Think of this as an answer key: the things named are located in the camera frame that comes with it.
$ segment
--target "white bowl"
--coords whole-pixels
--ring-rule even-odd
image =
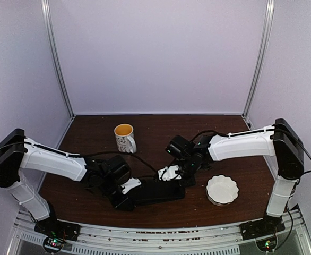
[[[206,186],[208,200],[217,206],[232,203],[238,197],[238,191],[237,183],[224,175],[216,175],[209,179]]]

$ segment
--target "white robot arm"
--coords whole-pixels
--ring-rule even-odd
[[[194,174],[211,161],[248,156],[276,156],[278,175],[261,221],[242,224],[244,239],[256,238],[284,229],[281,216],[304,172],[303,143],[284,119],[262,129],[204,136],[198,143],[177,135],[166,151],[176,158],[173,166],[159,170],[160,180],[195,184]]]

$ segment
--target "dark wooden surface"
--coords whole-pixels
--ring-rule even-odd
[[[205,129],[237,132],[247,127],[240,116],[223,115],[115,115],[78,116],[70,127],[61,150],[89,154],[116,150],[114,127],[121,123],[134,126],[137,155],[156,169],[172,157],[165,152],[170,139],[180,134],[188,139]],[[133,176],[153,174],[136,159],[126,156]],[[230,205],[211,204],[205,186],[213,175],[235,180],[238,198]],[[114,227],[172,228],[210,226],[260,218],[273,187],[273,177],[263,157],[227,159],[215,162],[209,171],[196,174],[197,184],[186,189],[182,200],[137,207],[133,212],[114,210],[100,194],[91,194],[81,183],[48,174],[40,194],[49,200],[60,219]]]

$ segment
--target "white backdrop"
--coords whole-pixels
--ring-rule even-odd
[[[70,121],[56,80],[40,0],[0,1],[0,142],[15,128],[56,146]],[[41,172],[26,171],[37,187]],[[0,188],[0,255],[19,204]]]
[[[311,2],[276,1],[269,47],[249,118],[256,128],[283,117],[311,153]],[[306,170],[311,169],[307,159]],[[311,174],[296,190],[311,234]]]
[[[265,0],[52,0],[76,114],[241,113]]]

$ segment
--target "white mug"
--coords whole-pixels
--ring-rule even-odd
[[[129,124],[120,124],[115,127],[114,134],[119,151],[136,153],[136,144],[133,131],[133,127]]]

